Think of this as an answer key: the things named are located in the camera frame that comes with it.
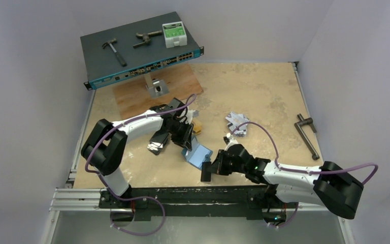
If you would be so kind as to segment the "blue card holder wallet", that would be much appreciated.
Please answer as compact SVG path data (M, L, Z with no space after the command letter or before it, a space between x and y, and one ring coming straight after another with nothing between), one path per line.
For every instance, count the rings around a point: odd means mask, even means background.
M198 142L196 136L192 137L192 150L184 148L181 152L186 162L201 170L204 162L210 162L213 151Z

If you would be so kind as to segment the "black credit card stack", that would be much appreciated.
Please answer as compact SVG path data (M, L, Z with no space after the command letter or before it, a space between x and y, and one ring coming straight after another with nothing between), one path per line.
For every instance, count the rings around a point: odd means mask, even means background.
M166 130L156 131L150 138L147 149L154 155L159 155L169 140L169 133Z

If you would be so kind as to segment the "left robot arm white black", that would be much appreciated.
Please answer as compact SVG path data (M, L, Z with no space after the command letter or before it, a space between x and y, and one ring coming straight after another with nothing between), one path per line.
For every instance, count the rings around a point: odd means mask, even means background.
M163 130L174 144L192 150L193 125L182 122L181 116L187 115L187 108L195 99L194 94L185 103L173 98L169 104L154 106L129 119L117 122L101 119L95 124L80 151L86 160L84 170L99 177L117 207L127 207L132 198L132 188L120 170L126 145L141 136Z

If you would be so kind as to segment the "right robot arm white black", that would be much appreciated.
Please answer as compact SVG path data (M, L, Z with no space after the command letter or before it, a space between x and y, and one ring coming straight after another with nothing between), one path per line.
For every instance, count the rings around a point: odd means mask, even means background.
M273 188L265 192L269 206L302 202L326 207L331 213L354 219L364 184L334 162L303 167L279 164L252 156L241 144L231 144L218 151L207 171L217 175L241 173L255 184Z

